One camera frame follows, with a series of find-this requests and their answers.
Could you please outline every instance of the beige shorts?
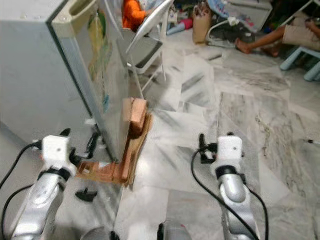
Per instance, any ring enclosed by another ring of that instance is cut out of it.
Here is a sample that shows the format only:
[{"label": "beige shorts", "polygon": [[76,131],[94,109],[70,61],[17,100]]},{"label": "beige shorts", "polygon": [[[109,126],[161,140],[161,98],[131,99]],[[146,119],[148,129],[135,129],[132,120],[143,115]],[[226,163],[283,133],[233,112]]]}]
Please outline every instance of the beige shorts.
[{"label": "beige shorts", "polygon": [[295,18],[293,25],[285,26],[282,42],[320,51],[320,39],[305,27],[305,18],[302,17]]}]

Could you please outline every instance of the foot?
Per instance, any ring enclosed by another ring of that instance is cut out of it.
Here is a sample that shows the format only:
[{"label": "foot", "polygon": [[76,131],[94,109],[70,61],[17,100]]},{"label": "foot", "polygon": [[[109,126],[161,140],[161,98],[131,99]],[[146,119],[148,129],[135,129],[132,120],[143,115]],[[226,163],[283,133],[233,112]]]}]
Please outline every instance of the foot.
[{"label": "foot", "polygon": [[235,45],[244,54],[249,54],[251,52],[251,49],[249,48],[248,44],[244,41],[241,41],[239,38],[235,40]]},{"label": "foot", "polygon": [[272,57],[278,57],[279,55],[279,49],[275,47],[261,48],[261,50],[264,51],[266,54],[271,55]]}]

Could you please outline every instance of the blue stool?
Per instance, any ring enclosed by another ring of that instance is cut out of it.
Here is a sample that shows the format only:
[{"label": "blue stool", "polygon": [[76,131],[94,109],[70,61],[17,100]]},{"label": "blue stool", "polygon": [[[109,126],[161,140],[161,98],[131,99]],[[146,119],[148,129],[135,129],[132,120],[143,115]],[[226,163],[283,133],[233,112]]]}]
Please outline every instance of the blue stool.
[{"label": "blue stool", "polygon": [[[291,66],[291,64],[294,63],[294,61],[298,58],[300,53],[306,53],[309,55],[312,55],[318,59],[320,59],[320,52],[308,49],[304,46],[298,47],[281,65],[281,70],[288,70]],[[304,80],[306,81],[313,81],[317,75],[320,74],[320,61],[316,65],[314,65],[304,76]]]}]

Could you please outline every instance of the wire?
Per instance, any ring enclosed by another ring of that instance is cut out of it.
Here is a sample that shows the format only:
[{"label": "wire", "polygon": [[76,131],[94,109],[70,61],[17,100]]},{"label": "wire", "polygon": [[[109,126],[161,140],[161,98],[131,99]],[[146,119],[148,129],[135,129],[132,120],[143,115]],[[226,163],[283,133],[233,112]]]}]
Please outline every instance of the wire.
[{"label": "wire", "polygon": [[255,240],[259,240],[257,234],[255,233],[255,231],[231,208],[229,207],[227,204],[225,204],[225,202],[216,194],[214,194],[209,188],[207,188],[196,176],[195,174],[195,170],[194,170],[194,163],[195,163],[195,157],[197,155],[197,153],[199,153],[199,151],[201,151],[202,149],[204,149],[205,147],[199,148],[197,149],[193,155],[192,155],[192,159],[191,159],[191,173],[193,178],[195,179],[195,181],[208,193],[210,194],[212,197],[214,197],[222,206],[224,206],[226,209],[228,209],[245,227],[246,229],[252,234],[253,238]]},{"label": "wire", "polygon": [[19,159],[21,157],[21,155],[28,149],[31,147],[36,147],[37,144],[34,143],[30,143],[27,146],[25,146],[24,148],[21,149],[21,151],[19,152],[18,156],[16,156],[16,159],[14,161],[14,163],[12,164],[11,168],[9,169],[9,171],[7,172],[7,174],[4,176],[4,178],[2,179],[1,183],[0,183],[0,190],[3,187],[3,185],[5,184],[5,181],[8,179],[8,177],[10,176],[10,174],[12,173],[12,171],[14,170],[15,166],[17,165],[17,163],[19,162]]},{"label": "wire", "polygon": [[262,198],[255,193],[254,191],[252,191],[250,188],[248,188],[250,193],[252,193],[252,195],[254,195],[261,203],[262,208],[263,208],[263,212],[264,212],[264,222],[265,222],[265,233],[264,233],[264,239],[268,240],[269,239],[269,217],[268,217],[268,211],[267,211],[267,207],[265,205],[265,202],[262,200]]},{"label": "wire", "polygon": [[15,197],[15,195],[17,195],[18,193],[22,192],[23,190],[26,190],[28,188],[30,188],[33,184],[28,185],[28,186],[24,186],[20,189],[18,189],[17,191],[15,191],[14,193],[12,193],[9,198],[6,200],[3,210],[2,210],[2,215],[1,215],[1,234],[2,234],[2,239],[6,240],[5,237],[5,217],[6,217],[6,211],[8,208],[8,205],[10,203],[10,201]]}]

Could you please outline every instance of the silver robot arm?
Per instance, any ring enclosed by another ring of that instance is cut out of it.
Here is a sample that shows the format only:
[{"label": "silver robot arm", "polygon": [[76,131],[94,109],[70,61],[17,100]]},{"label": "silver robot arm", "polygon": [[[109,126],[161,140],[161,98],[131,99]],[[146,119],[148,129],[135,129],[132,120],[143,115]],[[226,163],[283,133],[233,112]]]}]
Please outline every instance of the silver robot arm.
[{"label": "silver robot arm", "polygon": [[[217,143],[217,158],[211,164],[211,173],[219,182],[219,193],[224,203],[231,207],[259,236],[250,206],[250,191],[243,183],[240,172],[242,140],[233,135],[221,136]],[[222,227],[226,240],[254,239],[249,230],[225,207],[222,210]]]},{"label": "silver robot arm", "polygon": [[42,140],[45,170],[26,197],[11,239],[50,238],[66,181],[76,175],[76,166],[69,160],[70,151],[68,137],[49,135]]}]

